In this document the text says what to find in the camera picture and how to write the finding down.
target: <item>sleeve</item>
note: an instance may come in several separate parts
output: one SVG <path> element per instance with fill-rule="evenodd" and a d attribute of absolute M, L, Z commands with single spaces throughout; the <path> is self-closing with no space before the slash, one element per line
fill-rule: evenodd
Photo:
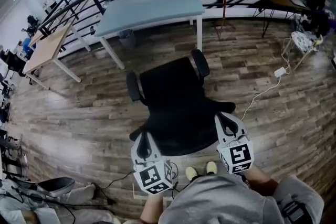
<path fill-rule="evenodd" d="M 0 214 L 9 224 L 26 224 L 26 221 L 20 210 L 1 210 Z"/>
<path fill-rule="evenodd" d="M 273 197 L 280 209 L 291 201 L 304 204 L 312 219 L 312 223 L 320 223 L 324 208 L 323 199 L 315 190 L 295 176 L 284 178 L 276 188 Z"/>

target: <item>trash can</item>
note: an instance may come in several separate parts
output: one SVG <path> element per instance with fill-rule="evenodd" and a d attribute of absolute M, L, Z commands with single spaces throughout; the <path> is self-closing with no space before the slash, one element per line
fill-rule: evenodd
<path fill-rule="evenodd" d="M 126 30 L 120 31 L 118 35 L 119 35 L 119 40 L 123 44 L 124 47 L 128 49 L 135 48 L 137 40 L 135 38 L 135 35 L 132 29 L 126 29 Z"/>

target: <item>white cable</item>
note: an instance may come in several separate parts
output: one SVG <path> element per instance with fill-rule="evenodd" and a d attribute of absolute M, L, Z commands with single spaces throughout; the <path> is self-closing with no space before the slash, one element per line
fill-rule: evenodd
<path fill-rule="evenodd" d="M 286 59 L 284 58 L 284 56 L 282 55 L 282 51 L 283 51 L 283 49 L 284 49 L 284 47 L 285 47 L 285 40 L 286 40 L 286 39 L 290 39 L 290 38 L 285 38 L 285 39 L 283 40 L 283 42 L 282 42 L 281 57 L 282 57 L 283 60 L 285 60 L 285 62 L 287 63 L 287 67 L 285 68 L 285 70 L 287 70 L 287 69 L 289 68 L 289 72 L 286 72 L 286 74 L 289 74 L 289 73 L 290 73 L 290 63 L 289 63 L 289 54 L 290 54 L 290 51 L 288 52 L 288 60 L 286 60 Z"/>
<path fill-rule="evenodd" d="M 281 76 L 279 77 L 279 82 L 278 82 L 278 84 L 276 84 L 275 86 L 272 86 L 271 88 L 268 88 L 266 91 L 264 91 L 264 92 L 258 94 L 257 96 L 255 96 L 255 97 L 252 99 L 251 104 L 250 104 L 250 105 L 248 106 L 248 108 L 245 110 L 244 115 L 243 115 L 243 117 L 242 117 L 241 120 L 244 119 L 246 112 L 247 112 L 247 111 L 249 110 L 249 108 L 252 106 L 254 100 L 255 100 L 257 97 L 261 96 L 262 94 L 268 92 L 269 90 L 276 88 L 276 87 L 280 84 L 280 81 L 281 81 Z"/>

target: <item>gray fabric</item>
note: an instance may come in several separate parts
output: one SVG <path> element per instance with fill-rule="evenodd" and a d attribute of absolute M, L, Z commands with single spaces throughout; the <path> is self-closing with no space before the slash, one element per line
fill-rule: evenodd
<path fill-rule="evenodd" d="M 159 224 L 287 224 L 277 202 L 281 206 L 288 197 L 306 205 L 313 224 L 320 222 L 322 198 L 294 176 L 282 180 L 273 197 L 264 197 L 248 189 L 237 175 L 210 175 L 196 179 L 179 193 Z"/>

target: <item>wooden floor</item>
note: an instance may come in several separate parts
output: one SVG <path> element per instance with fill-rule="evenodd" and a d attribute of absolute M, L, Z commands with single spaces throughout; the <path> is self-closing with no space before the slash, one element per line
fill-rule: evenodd
<path fill-rule="evenodd" d="M 211 74 L 205 79 L 206 95 L 217 101 L 235 102 L 238 117 L 252 98 L 277 83 L 273 72 L 286 63 L 280 56 L 290 27 L 271 23 L 261 38 L 262 22 L 232 20 L 218 41 L 210 22 L 204 23 L 203 53 Z M 128 71 L 143 72 L 168 61 L 189 56 L 195 47 L 193 26 L 181 24 L 139 31 L 139 48 L 116 48 L 126 69 L 120 70 L 107 53 L 83 50 L 61 61 L 74 71 L 76 83 L 50 64 L 41 80 L 46 91 L 23 79 L 12 97 L 9 133 L 23 135 L 27 146 L 27 176 L 41 181 L 69 176 L 78 186 L 96 182 L 102 187 L 132 171 L 129 133 L 149 113 L 127 94 Z M 294 66 L 299 54 L 291 54 Z M 254 142 L 255 163 L 279 180 L 295 174 L 322 195 L 328 204 L 336 196 L 336 71 L 324 52 L 281 78 L 278 88 L 261 96 L 247 112 L 244 123 Z M 180 168 L 179 186 L 186 184 L 184 168 L 201 172 L 207 161 L 219 163 L 215 145 L 201 152 L 172 160 Z M 138 217 L 143 200 L 133 199 L 133 176 L 115 182 L 107 194 L 118 203 L 114 212 L 122 218 Z"/>

